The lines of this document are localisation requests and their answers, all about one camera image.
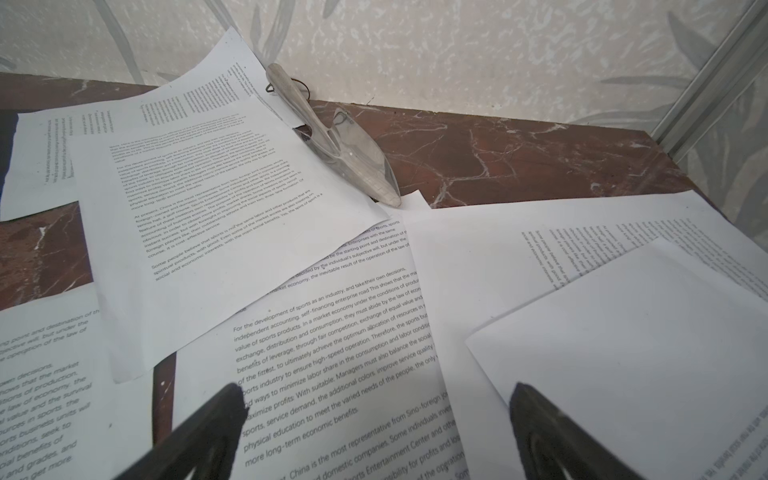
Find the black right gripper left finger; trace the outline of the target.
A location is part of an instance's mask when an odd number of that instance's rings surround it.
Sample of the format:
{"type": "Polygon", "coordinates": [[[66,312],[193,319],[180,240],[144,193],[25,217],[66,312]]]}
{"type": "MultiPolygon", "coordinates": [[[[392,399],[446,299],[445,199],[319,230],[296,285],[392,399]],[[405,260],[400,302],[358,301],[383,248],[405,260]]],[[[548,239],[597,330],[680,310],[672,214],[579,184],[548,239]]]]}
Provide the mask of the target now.
{"type": "Polygon", "coordinates": [[[120,479],[228,479],[247,418],[243,390],[230,383],[120,479]]]}

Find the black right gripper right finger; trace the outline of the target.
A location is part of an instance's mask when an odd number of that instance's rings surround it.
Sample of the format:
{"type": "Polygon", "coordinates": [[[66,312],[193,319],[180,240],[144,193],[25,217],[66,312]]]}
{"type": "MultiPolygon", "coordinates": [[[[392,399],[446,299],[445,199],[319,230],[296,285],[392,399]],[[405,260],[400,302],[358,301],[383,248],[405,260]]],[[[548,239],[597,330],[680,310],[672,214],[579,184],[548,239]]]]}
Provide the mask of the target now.
{"type": "Polygon", "coordinates": [[[640,477],[529,384],[515,386],[509,416],[528,479],[640,477]]]}

